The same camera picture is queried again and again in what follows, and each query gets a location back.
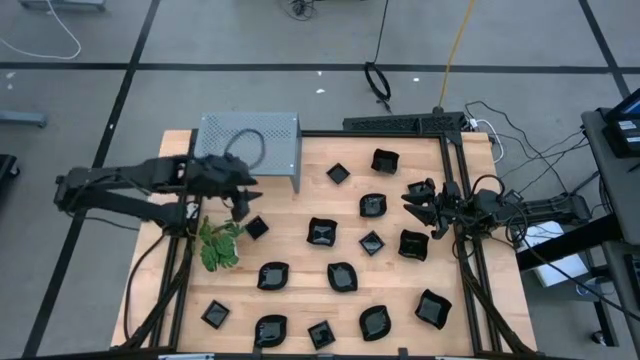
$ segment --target black cable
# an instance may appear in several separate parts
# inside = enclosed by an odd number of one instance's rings
[[[476,193],[476,187],[478,186],[478,183],[480,183],[482,179],[487,179],[487,178],[495,179],[498,181],[498,184],[500,184],[500,194],[498,194],[498,197],[502,198],[502,195],[504,195],[504,189],[505,189],[504,182],[502,182],[502,179],[492,174],[485,174],[480,176],[476,180],[476,182],[473,183],[473,187],[471,188],[471,193],[469,194],[469,197],[467,198],[467,200],[469,200]]]
[[[367,78],[367,83],[369,83],[369,87],[371,88],[371,91],[373,91],[374,95],[378,98],[376,102],[379,104],[382,104],[384,108],[387,110],[387,112],[391,114],[392,113],[391,106],[389,106],[389,103],[388,103],[389,100],[391,100],[391,87],[389,86],[389,81],[387,81],[387,78],[384,76],[382,71],[380,71],[380,69],[378,69],[378,67],[376,66],[376,62],[378,61],[378,54],[380,53],[380,43],[382,41],[382,32],[384,30],[384,23],[387,19],[388,6],[389,6],[389,0],[386,0],[384,4],[384,13],[382,14],[382,24],[380,24],[380,32],[378,34],[378,46],[376,48],[376,56],[374,57],[373,62],[367,61],[364,63],[364,75]],[[384,91],[385,91],[384,93],[373,82],[373,79],[371,78],[371,73],[370,73],[371,70],[375,71],[376,75],[378,75],[378,78],[380,79],[380,82],[384,87]]]
[[[229,152],[229,149],[231,148],[231,146],[233,146],[233,144],[236,143],[236,141],[238,141],[238,139],[240,139],[240,137],[244,134],[248,134],[248,133],[252,133],[252,134],[256,134],[258,136],[258,139],[260,140],[260,155],[258,155],[258,160],[256,160],[253,164],[249,165],[249,170],[255,169],[256,167],[260,166],[260,164],[262,164],[262,161],[264,160],[264,157],[267,153],[267,149],[266,149],[266,145],[264,142],[264,135],[262,135],[261,132],[259,132],[256,129],[242,129],[240,131],[238,131],[235,135],[233,135],[231,137],[231,139],[229,139],[229,142],[227,143],[227,146],[224,147],[224,154]]]
[[[485,108],[489,109],[490,111],[493,111],[497,114],[500,114],[502,116],[504,116],[505,120],[507,120],[507,123],[509,124],[509,126],[511,126],[512,128],[514,128],[515,130],[517,130],[518,132],[520,132],[524,138],[525,143],[527,143],[527,145],[536,152],[536,154],[538,154],[543,160],[544,162],[547,163],[547,165],[549,165],[551,167],[551,169],[553,170],[554,174],[556,175],[556,178],[558,178],[558,182],[560,182],[560,185],[562,186],[562,188],[564,189],[564,192],[569,192],[567,190],[567,187],[564,185],[564,182],[562,181],[562,178],[560,177],[560,174],[558,174],[558,172],[556,171],[556,169],[553,168],[553,166],[551,166],[551,164],[549,164],[549,162],[547,161],[547,159],[544,159],[542,157],[542,153],[540,151],[538,151],[538,149],[536,149],[533,145],[531,145],[531,142],[529,141],[529,138],[527,137],[527,133],[524,132],[524,130],[520,129],[519,127],[515,126],[511,120],[509,119],[509,116],[500,110],[496,110],[494,108],[492,108],[491,106],[487,105],[484,101],[482,100],[477,100],[477,101],[472,101],[470,103],[466,103],[464,104],[464,108],[467,110],[467,112],[469,113],[469,115],[471,115],[471,117],[475,118],[475,116],[473,116],[473,114],[471,113],[471,111],[469,110],[469,106],[471,105],[475,105],[475,104],[481,104],[482,106],[484,106]]]
[[[527,164],[529,164],[529,163],[531,163],[531,162],[533,162],[533,161],[535,161],[535,160],[538,160],[538,159],[547,159],[547,158],[550,158],[550,157],[553,157],[553,156],[563,155],[563,154],[566,154],[566,153],[568,153],[568,152],[570,152],[570,151],[578,150],[578,149],[582,149],[582,148],[583,148],[583,147],[585,147],[585,146],[589,146],[589,144],[584,144],[584,145],[582,145],[582,142],[583,142],[585,139],[586,139],[586,138],[582,138],[582,140],[580,140],[580,142],[578,142],[577,144],[575,144],[575,145],[571,146],[570,148],[568,148],[568,149],[566,149],[566,150],[559,151],[559,152],[556,152],[556,153],[552,153],[552,154],[549,154],[549,155],[545,155],[545,156],[543,156],[542,158],[540,158],[540,157],[536,156],[536,157],[534,157],[534,158],[532,158],[532,159],[529,159],[529,160],[527,160],[527,161],[523,162],[522,164],[520,164],[520,165],[516,166],[515,168],[513,168],[513,169],[511,169],[511,170],[507,171],[507,172],[506,172],[504,175],[502,175],[500,178],[504,178],[504,177],[508,176],[509,174],[511,174],[512,172],[515,172],[515,171],[520,170],[521,168],[523,168],[524,166],[526,166]]]
[[[163,233],[162,235],[160,235],[160,238],[158,238],[158,240],[156,240],[153,244],[151,244],[151,246],[147,249],[147,251],[145,251],[140,258],[138,259],[138,261],[136,261],[135,265],[133,265],[133,268],[131,269],[131,273],[129,274],[129,280],[127,281],[127,288],[125,290],[125,295],[124,295],[124,318],[122,321],[122,326],[123,326],[123,330],[124,330],[124,338],[129,340],[130,336],[129,336],[129,302],[130,302],[130,298],[131,298],[131,284],[133,283],[133,277],[136,274],[136,271],[138,271],[138,268],[140,267],[140,264],[142,264],[142,261],[144,260],[144,258],[147,257],[147,255],[151,254],[151,252],[153,251],[153,249],[155,249],[160,242],[162,241],[162,239],[165,238],[165,234]]]
[[[595,297],[597,297],[598,299],[602,300],[602,302],[606,303],[607,305],[613,307],[614,309],[624,313],[626,316],[636,320],[636,321],[640,321],[640,316],[631,313],[627,308],[620,306],[616,303],[614,303],[613,301],[607,299],[606,297],[604,297],[604,295],[600,294],[599,292],[593,290],[592,288],[589,288],[587,285],[583,284],[582,282],[576,280],[575,278],[571,277],[569,274],[567,274],[566,272],[562,271],[562,269],[558,268],[557,266],[553,265],[552,263],[550,263],[549,261],[545,260],[542,256],[540,256],[540,254],[538,254],[538,252],[536,252],[533,249],[533,246],[531,246],[531,244],[529,244],[529,242],[526,239],[527,236],[527,229],[529,227],[529,221],[524,213],[524,211],[522,211],[522,209],[520,209],[519,207],[508,203],[509,205],[513,206],[516,210],[518,210],[518,212],[520,213],[520,216],[522,216],[522,218],[524,219],[524,231],[520,231],[519,234],[517,235],[517,237],[519,237],[528,247],[529,251],[531,251],[531,254],[538,259],[540,262],[544,263],[545,265],[549,265],[551,268],[553,268],[554,270],[556,270],[557,272],[559,272],[560,274],[562,274],[564,277],[566,277],[568,280],[570,280],[571,282],[575,283],[576,285],[578,285],[579,287],[585,289],[586,291],[590,292],[591,294],[593,294]],[[510,222],[511,219],[509,221],[507,221],[507,226],[505,227],[505,231],[507,233],[509,233],[509,228],[510,228]]]
[[[288,17],[297,21],[309,21],[318,12],[315,8],[315,0],[289,0],[293,14],[282,6],[281,0],[276,0],[278,6]]]

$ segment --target wooden table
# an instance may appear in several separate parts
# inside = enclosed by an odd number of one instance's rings
[[[167,131],[160,156],[187,152],[190,131]],[[494,174],[490,143],[486,134],[463,134],[465,156],[473,183],[483,174]],[[400,154],[399,170],[394,176],[377,174],[370,168],[376,148]],[[452,166],[459,179],[455,153],[450,149]],[[335,354],[397,354],[406,347],[413,355],[472,355],[469,326],[458,262],[451,253],[454,239],[449,231],[441,240],[429,241],[425,262],[398,255],[399,235],[403,229],[429,233],[428,228],[403,208],[400,195],[407,184],[427,177],[440,188],[444,181],[440,146],[437,140],[416,138],[316,138],[303,140],[302,183],[300,194],[293,194],[287,178],[258,178],[252,190],[264,196],[251,202],[251,214],[245,221],[260,215],[270,230],[257,241],[248,235],[238,240],[240,262],[231,270],[209,273],[200,262],[196,247],[178,351],[250,353],[256,321],[268,314],[288,317],[287,339],[265,353],[315,353],[307,329],[328,320],[337,340],[321,352]],[[340,162],[351,176],[339,186],[325,174]],[[497,189],[492,181],[481,187]],[[387,213],[378,219],[359,216],[358,201],[367,194],[387,195]],[[175,201],[173,196],[152,196],[153,201]],[[205,200],[201,218],[208,215],[216,223],[230,217],[220,199]],[[337,240],[332,248],[306,242],[311,217],[330,218],[338,222]],[[358,240],[375,230],[386,246],[373,257]],[[132,263],[158,238],[160,230],[142,224]],[[132,285],[131,331],[146,317],[155,304],[161,281],[168,241],[161,244],[140,266]],[[518,265],[505,244],[484,241],[485,260],[491,281],[493,300],[500,313],[525,344],[536,348],[522,289]],[[270,261],[290,265],[286,287],[275,292],[256,288],[258,270]],[[346,261],[358,274],[357,292],[339,294],[328,283],[328,263]],[[453,308],[442,330],[426,324],[414,315],[418,299],[425,289],[447,298]],[[219,330],[200,319],[217,300],[231,310]],[[392,320],[391,332],[383,339],[364,342],[358,325],[363,310],[373,305],[387,306]],[[489,347],[485,316],[476,301],[483,347]],[[166,344],[173,306],[166,311],[161,344]],[[113,335],[113,344],[124,340],[122,308]]]

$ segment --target black container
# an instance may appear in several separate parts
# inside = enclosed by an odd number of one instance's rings
[[[327,276],[331,288],[337,292],[358,290],[356,270],[349,263],[341,262],[327,266]]]
[[[258,240],[260,236],[269,230],[269,227],[260,216],[253,218],[253,220],[249,221],[244,228],[247,229],[247,233],[253,240]]]
[[[274,347],[282,344],[287,337],[287,317],[267,315],[256,323],[253,345],[259,348]]]
[[[345,181],[351,173],[344,167],[342,164],[337,163],[333,165],[329,171],[327,171],[327,175],[333,180],[334,183],[340,185],[341,182]]]
[[[371,168],[375,171],[380,171],[387,174],[395,174],[398,170],[398,159],[400,155],[393,151],[385,151],[382,149],[376,149],[373,153],[373,162]]]
[[[311,341],[313,342],[313,346],[316,350],[320,350],[321,348],[331,344],[336,341],[336,338],[333,336],[333,332],[329,327],[329,323],[327,321],[323,321],[318,325],[314,325],[308,329],[309,336],[311,337]]]
[[[380,217],[387,212],[387,196],[367,194],[360,199],[360,216]]]
[[[360,315],[360,330],[364,341],[375,341],[385,337],[391,331],[391,318],[387,307],[370,307]]]
[[[200,318],[207,324],[213,326],[214,329],[218,329],[227,318],[227,315],[229,315],[229,309],[213,300]]]
[[[451,302],[449,300],[427,289],[420,297],[415,314],[420,320],[428,322],[438,330],[442,330],[447,323],[449,310],[451,310]]]
[[[258,273],[258,289],[280,290],[289,280],[289,264],[270,262],[262,265]]]
[[[375,231],[365,235],[365,237],[363,237],[359,242],[369,256],[373,256],[373,254],[377,253],[384,246],[384,242]]]
[[[398,254],[410,258],[425,261],[427,258],[427,244],[429,237],[423,233],[402,230],[400,234],[400,249]]]
[[[330,219],[311,218],[307,242],[314,245],[333,246],[336,242],[338,223]]]

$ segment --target artificial plant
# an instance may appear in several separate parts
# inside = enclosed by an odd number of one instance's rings
[[[229,219],[219,227],[209,223],[209,217],[205,216],[198,235],[202,240],[200,258],[204,267],[210,271],[216,271],[218,266],[231,268],[238,263],[238,255],[235,251],[235,239],[244,232],[244,227]]]

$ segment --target gray floor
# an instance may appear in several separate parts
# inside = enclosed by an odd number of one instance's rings
[[[640,66],[637,0],[590,0],[620,66]],[[69,11],[61,18],[83,52],[75,62],[128,62],[150,0],[110,0],[108,11]],[[443,65],[462,20],[464,0],[404,0],[389,5],[379,63]],[[375,54],[383,0],[331,0],[317,4],[308,22],[287,18],[275,1],[162,0],[142,54],[157,63],[362,63]],[[68,54],[73,43],[46,12],[0,2],[0,36],[29,51]],[[0,46],[0,62],[39,61]],[[606,66],[577,0],[479,0],[455,60],[460,65]],[[0,108],[42,111],[45,129],[0,127],[0,153],[20,158],[22,175],[0,212],[0,358],[20,356],[70,220],[51,200],[55,176],[91,164],[124,71],[3,70]],[[428,112],[436,104],[442,73],[388,72],[391,106],[398,114]],[[626,75],[629,88],[640,75]],[[608,74],[470,74],[450,76],[445,108],[484,100],[507,112],[539,148],[578,130],[580,113],[621,100]],[[504,119],[481,107],[478,118],[515,136]],[[165,129],[196,127],[207,111],[296,111],[303,129],[339,129],[351,116],[384,115],[360,71],[138,71],[124,105],[106,165],[136,163],[157,153]],[[499,174],[526,158],[504,140]],[[544,171],[532,163],[509,175],[521,189]],[[595,170],[588,148],[557,166],[567,187]],[[551,175],[524,194],[544,198],[562,191]],[[598,204],[597,187],[582,194]],[[119,221],[135,224],[131,219]],[[69,273],[46,331],[40,355],[106,349],[109,345],[135,234],[107,225],[83,226]],[[619,314],[619,348],[591,343],[598,329],[589,303],[558,301],[524,274],[540,350],[585,359],[634,356]]]

